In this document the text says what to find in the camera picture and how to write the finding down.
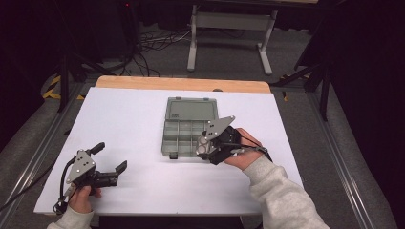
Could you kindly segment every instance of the white paper sheet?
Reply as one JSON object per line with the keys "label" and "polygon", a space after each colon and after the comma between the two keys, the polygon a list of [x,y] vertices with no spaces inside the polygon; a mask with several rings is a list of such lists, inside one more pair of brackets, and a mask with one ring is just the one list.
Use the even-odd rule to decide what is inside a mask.
{"label": "white paper sheet", "polygon": [[217,99],[219,117],[235,115],[242,127],[268,148],[273,161],[302,185],[273,94],[156,91],[92,88],[36,203],[34,212],[52,214],[63,168],[79,149],[99,142],[92,156],[100,172],[114,172],[124,160],[127,170],[117,187],[91,198],[100,215],[251,215],[260,213],[250,196],[249,180],[237,168],[200,158],[170,160],[161,153],[168,97]]}

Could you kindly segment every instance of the gray cloth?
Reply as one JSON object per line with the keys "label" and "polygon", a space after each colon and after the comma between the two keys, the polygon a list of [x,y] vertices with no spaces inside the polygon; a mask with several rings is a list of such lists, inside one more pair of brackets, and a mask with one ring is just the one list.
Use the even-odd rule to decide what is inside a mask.
{"label": "gray cloth", "polygon": [[[305,190],[288,180],[283,167],[261,156],[244,173],[250,178],[251,195],[262,206],[265,229],[329,228]],[[48,229],[88,229],[93,214],[80,214],[68,207],[62,219],[50,224]]]}

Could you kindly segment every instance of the plastic storage case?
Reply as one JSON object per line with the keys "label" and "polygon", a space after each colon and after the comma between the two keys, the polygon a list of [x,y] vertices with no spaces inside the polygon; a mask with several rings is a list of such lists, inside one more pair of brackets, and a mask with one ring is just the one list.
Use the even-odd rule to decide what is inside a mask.
{"label": "plastic storage case", "polygon": [[206,130],[206,123],[214,119],[218,119],[215,99],[169,97],[161,152],[171,159],[197,156],[197,139]]}

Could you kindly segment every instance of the hand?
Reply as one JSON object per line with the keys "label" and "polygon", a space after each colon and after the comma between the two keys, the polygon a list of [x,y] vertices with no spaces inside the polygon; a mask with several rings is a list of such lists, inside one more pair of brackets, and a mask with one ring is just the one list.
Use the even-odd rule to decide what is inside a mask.
{"label": "hand", "polygon": [[[69,206],[78,213],[92,212],[92,205],[89,201],[89,194],[92,191],[90,186],[84,186],[81,189],[76,189],[74,195],[69,199]],[[95,193],[96,198],[101,198],[101,189],[97,188]]]}
{"label": "hand", "polygon": [[[262,143],[260,141],[258,141],[256,138],[254,138],[252,135],[250,135],[250,133],[248,133],[244,129],[237,128],[236,130],[238,130],[238,132],[242,136],[241,144],[253,146],[253,147],[257,147],[259,145],[262,147]],[[257,158],[259,158],[261,155],[262,155],[262,153],[260,153],[260,152],[249,151],[249,152],[245,152],[245,153],[240,153],[237,156],[229,157],[224,162],[226,164],[236,166],[241,170],[245,170],[251,163],[253,163],[253,161],[255,161]]]}

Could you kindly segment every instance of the wooden table edge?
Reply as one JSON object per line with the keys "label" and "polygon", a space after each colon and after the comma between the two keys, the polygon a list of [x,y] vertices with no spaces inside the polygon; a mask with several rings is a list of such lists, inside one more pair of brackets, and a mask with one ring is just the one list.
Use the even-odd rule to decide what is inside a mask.
{"label": "wooden table edge", "polygon": [[214,91],[229,93],[263,93],[271,90],[264,81],[196,79],[196,78],[162,78],[143,76],[103,75],[96,82],[97,88],[121,88],[144,90],[179,90],[179,91]]}

